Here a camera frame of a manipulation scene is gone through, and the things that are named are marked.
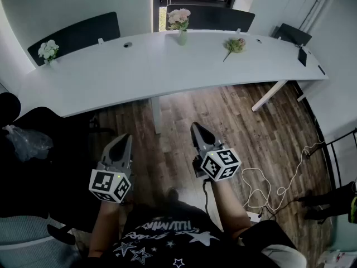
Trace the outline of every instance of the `desk surface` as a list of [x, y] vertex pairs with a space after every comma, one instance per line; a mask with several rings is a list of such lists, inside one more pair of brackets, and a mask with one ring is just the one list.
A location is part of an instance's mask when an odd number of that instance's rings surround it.
[[[243, 37], [246, 50], [225, 62], [223, 43]], [[225, 31], [189, 31], [123, 37], [62, 56], [53, 66], [30, 72], [22, 85], [21, 115], [39, 106], [70, 116], [119, 103], [205, 87], [328, 79], [307, 52], [307, 66], [295, 45], [270, 37]], [[123, 45], [131, 42], [131, 47]]]

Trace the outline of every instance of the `black office chair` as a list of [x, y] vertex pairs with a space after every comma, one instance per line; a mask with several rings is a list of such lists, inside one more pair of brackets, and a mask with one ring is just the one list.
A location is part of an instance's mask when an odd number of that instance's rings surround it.
[[92, 232], [100, 208], [100, 200], [88, 191], [92, 162], [88, 154], [86, 136], [82, 124], [71, 118], [62, 118], [45, 107], [31, 110], [14, 121], [21, 110], [19, 100], [11, 93], [0, 94], [0, 125], [13, 124], [24, 129], [33, 129], [48, 135], [54, 143], [45, 160], [32, 158], [24, 163], [15, 156], [15, 148], [6, 139], [6, 130], [1, 130], [0, 217], [50, 215], [65, 224], [58, 230], [48, 227], [50, 235], [67, 244], [75, 238], [64, 230], [76, 228]]
[[99, 15], [63, 28], [30, 46], [27, 51], [37, 65], [43, 65], [44, 59], [38, 56], [38, 49], [43, 42], [54, 40], [59, 45], [57, 58], [85, 47], [98, 44], [98, 39], [104, 42], [120, 37], [117, 14], [115, 12]]
[[[167, 13], [181, 8], [190, 10], [189, 30], [223, 30], [248, 32], [255, 14], [203, 5], [173, 4], [167, 6]], [[166, 17], [166, 29], [169, 30], [168, 17]]]
[[291, 42], [296, 45], [306, 46], [312, 36], [299, 29], [289, 26], [288, 24], [283, 23], [280, 27], [276, 27], [272, 37], [276, 39], [280, 37], [283, 41]]

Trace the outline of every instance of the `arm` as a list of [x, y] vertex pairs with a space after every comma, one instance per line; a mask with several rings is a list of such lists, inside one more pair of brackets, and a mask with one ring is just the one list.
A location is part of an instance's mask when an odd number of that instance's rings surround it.
[[90, 239], [88, 257], [100, 257], [116, 239], [119, 231], [119, 204], [102, 202]]
[[228, 180], [212, 182], [212, 190], [223, 230], [230, 234], [233, 239], [236, 239], [252, 226], [250, 218], [235, 196]]

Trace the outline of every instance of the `flower on desk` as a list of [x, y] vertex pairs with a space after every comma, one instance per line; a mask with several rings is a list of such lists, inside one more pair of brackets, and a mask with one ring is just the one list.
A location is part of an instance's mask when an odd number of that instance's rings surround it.
[[245, 40], [243, 38], [230, 38], [228, 41], [224, 44], [224, 47], [229, 50], [227, 56], [225, 57], [228, 58], [228, 56], [233, 53], [233, 52], [242, 52], [244, 51], [245, 48]]
[[53, 61], [60, 47], [56, 45], [54, 40], [43, 42], [38, 49], [38, 56], [45, 59], [45, 64]]
[[173, 10], [168, 14], [170, 30], [186, 31], [189, 26], [189, 15], [191, 12], [187, 9]]

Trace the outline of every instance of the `small device on desk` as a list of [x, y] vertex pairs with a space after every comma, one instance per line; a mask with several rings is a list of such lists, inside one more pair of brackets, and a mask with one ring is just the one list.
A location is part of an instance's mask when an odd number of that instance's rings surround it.
[[298, 55], [297, 59], [298, 59], [304, 66], [306, 66], [307, 54], [306, 54], [306, 52], [305, 52], [302, 48], [299, 49], [299, 55]]
[[91, 171], [89, 190], [100, 200], [121, 203], [131, 183], [132, 136], [124, 134], [103, 150], [96, 170]]

